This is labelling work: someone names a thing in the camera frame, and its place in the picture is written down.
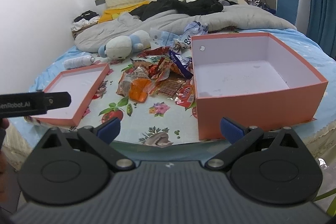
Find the person's left hand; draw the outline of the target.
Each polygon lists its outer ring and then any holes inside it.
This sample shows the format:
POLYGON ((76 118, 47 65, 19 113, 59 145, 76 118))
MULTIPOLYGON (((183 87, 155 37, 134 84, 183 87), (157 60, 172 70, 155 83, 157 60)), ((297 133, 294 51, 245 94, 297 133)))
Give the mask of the person's left hand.
MULTIPOLYGON (((10 123, 8 119, 1 118, 1 145, 6 136, 6 129, 9 127, 10 123)), ((7 185, 7 159, 5 154, 1 151, 1 179, 0 179, 0 192, 1 192, 1 202, 4 202, 7 198, 6 185, 7 185)))

